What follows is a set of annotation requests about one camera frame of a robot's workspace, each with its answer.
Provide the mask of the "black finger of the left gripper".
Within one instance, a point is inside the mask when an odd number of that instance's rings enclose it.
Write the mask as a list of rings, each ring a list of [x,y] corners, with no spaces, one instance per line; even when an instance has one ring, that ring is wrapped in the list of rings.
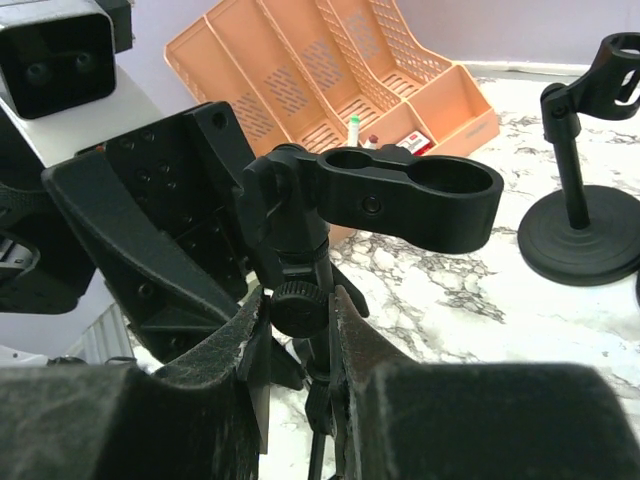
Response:
[[[237,313],[237,301],[155,227],[103,155],[55,165],[42,181],[157,360],[183,355]]]

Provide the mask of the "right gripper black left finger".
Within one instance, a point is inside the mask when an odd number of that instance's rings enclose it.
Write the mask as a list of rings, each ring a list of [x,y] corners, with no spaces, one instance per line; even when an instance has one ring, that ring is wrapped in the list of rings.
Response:
[[[254,479],[268,445],[271,332],[256,290],[154,373],[135,363],[5,368],[5,479]]]

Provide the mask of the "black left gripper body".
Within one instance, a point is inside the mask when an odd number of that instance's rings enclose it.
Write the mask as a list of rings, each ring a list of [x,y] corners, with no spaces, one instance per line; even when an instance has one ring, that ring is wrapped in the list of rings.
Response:
[[[248,291],[250,263],[233,191],[254,155],[226,101],[152,122],[104,143],[105,155],[136,204],[219,290],[233,309]]]

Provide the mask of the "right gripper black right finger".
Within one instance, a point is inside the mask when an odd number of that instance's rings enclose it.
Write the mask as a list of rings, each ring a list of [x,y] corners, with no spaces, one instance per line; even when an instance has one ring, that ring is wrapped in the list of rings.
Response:
[[[613,389],[571,363],[417,362],[329,300],[339,479],[635,479]]]

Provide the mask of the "small black tripod stand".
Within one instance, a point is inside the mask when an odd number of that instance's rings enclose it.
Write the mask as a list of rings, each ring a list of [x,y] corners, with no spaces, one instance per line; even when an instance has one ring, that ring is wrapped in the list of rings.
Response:
[[[395,145],[313,154],[283,144],[243,170],[237,218],[246,244],[279,262],[267,313],[310,388],[311,478],[327,437],[339,479],[432,479],[437,466],[420,417],[425,370],[367,324],[364,296],[329,259],[330,226],[466,254],[487,243],[503,187],[481,163]]]

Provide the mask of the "black round base stand rear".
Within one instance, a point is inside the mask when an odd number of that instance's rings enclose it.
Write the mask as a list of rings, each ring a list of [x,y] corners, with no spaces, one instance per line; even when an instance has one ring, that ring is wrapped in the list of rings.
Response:
[[[554,148],[561,188],[530,207],[518,228],[527,265],[542,277],[572,286],[618,281],[639,268],[639,201],[613,187],[583,182],[576,139],[579,117],[622,121],[639,102],[639,35],[605,37],[585,74],[554,83],[540,96],[544,138]]]

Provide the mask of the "orange plastic file organizer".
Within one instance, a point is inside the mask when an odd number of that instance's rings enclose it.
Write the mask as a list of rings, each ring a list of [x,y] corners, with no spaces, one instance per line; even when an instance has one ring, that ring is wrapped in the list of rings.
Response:
[[[413,132],[467,156],[499,122],[469,71],[423,47],[393,1],[222,1],[171,40],[169,66],[199,102],[225,100],[257,154],[313,152]]]

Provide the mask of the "pens in organizer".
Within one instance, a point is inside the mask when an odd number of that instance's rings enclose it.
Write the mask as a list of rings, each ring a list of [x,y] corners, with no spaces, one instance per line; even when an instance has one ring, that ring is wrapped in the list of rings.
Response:
[[[378,145],[378,137],[370,135],[364,142],[360,141],[360,118],[357,114],[353,114],[348,122],[348,134],[346,145],[348,147],[363,147],[365,149],[376,149]]]

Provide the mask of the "small red white box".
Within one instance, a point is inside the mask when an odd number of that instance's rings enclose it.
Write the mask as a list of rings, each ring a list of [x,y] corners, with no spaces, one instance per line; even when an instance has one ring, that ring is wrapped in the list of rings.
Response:
[[[423,156],[434,146],[432,140],[420,131],[413,131],[397,142],[414,156]]]

